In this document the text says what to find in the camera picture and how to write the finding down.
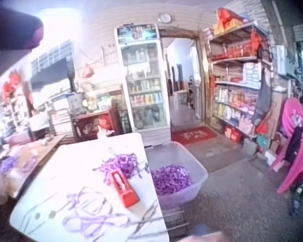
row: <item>white table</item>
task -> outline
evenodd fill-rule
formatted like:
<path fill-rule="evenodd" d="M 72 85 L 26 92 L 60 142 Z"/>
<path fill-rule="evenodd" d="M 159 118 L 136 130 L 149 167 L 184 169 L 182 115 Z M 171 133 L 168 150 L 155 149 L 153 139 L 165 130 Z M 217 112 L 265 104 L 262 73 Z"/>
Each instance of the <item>white table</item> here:
<path fill-rule="evenodd" d="M 126 209 L 116 190 L 103 182 L 104 174 L 92 169 L 114 154 L 132 152 L 141 172 L 129 182 L 140 202 Z M 169 241 L 153 180 L 143 169 L 146 162 L 138 133 L 63 145 L 18 201 L 10 225 L 35 241 Z M 160 219 L 138 225 L 144 215 Z"/>

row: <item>pink plastic chair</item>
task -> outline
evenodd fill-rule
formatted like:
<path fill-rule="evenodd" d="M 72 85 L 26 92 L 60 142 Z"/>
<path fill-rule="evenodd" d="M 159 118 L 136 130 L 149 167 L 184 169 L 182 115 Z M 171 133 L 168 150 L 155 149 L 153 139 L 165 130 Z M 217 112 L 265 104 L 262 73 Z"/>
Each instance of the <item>pink plastic chair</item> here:
<path fill-rule="evenodd" d="M 285 129 L 285 132 L 288 136 L 288 139 L 287 139 L 287 142 L 282 147 L 282 150 L 278 154 L 276 160 L 270 166 L 270 169 L 273 169 L 275 165 L 277 165 L 279 162 L 282 162 L 284 160 L 287 146 L 290 142 L 290 139 L 291 139 L 294 129 L 296 127 L 296 124 L 294 124 L 294 122 L 292 120 L 292 116 L 294 114 L 298 115 L 301 118 L 302 123 L 303 123 L 303 106 L 300 104 L 300 102 L 296 98 L 289 98 L 285 102 L 283 115 L 282 115 L 282 123 L 283 123 L 283 127 Z M 303 172 L 303 134 L 302 134 L 302 139 L 301 139 L 301 144 L 300 144 L 298 155 L 296 156 L 292 167 L 290 168 L 285 180 L 280 185 L 277 192 L 283 193 L 286 190 L 288 190 L 292 186 L 292 184 L 294 183 L 294 181 L 296 180 L 298 175 L 302 172 Z"/>

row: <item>ceiling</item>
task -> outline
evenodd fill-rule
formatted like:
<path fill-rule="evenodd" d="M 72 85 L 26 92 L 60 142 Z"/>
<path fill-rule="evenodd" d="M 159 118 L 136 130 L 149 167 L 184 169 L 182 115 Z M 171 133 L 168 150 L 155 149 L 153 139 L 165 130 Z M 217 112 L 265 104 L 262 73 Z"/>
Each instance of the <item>ceiling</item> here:
<path fill-rule="evenodd" d="M 125 5 L 152 3 L 187 5 L 203 8 L 208 11 L 216 11 L 218 7 L 225 6 L 231 1 L 232 0 L 2 0 L 5 6 L 32 14 L 48 8 L 75 8 L 79 10 L 89 10 L 95 7 L 94 9 L 104 11 L 106 9 Z"/>

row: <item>refrigerator sign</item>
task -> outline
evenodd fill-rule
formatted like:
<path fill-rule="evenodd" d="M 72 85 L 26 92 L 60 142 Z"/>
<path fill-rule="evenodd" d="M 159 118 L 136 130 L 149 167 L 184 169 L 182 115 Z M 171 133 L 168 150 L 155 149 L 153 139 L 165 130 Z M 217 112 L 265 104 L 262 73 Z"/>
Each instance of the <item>refrigerator sign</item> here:
<path fill-rule="evenodd" d="M 119 43 L 128 43 L 158 38 L 155 24 L 122 26 L 117 29 L 117 34 Z"/>

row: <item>door frame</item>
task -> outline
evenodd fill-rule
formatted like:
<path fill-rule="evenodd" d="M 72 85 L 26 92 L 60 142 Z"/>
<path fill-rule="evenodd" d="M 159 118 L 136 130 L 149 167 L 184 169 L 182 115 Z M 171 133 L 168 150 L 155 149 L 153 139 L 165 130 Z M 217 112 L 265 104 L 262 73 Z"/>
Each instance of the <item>door frame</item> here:
<path fill-rule="evenodd" d="M 209 66 L 208 56 L 206 50 L 206 42 L 204 40 L 204 34 L 202 31 L 193 31 L 178 27 L 159 27 L 159 34 L 161 38 L 186 38 L 195 40 L 196 52 L 198 57 L 198 67 L 201 77 L 200 89 L 201 89 L 201 121 L 206 124 L 210 123 L 208 119 L 211 104 L 210 99 L 206 102 L 207 94 L 209 93 Z"/>

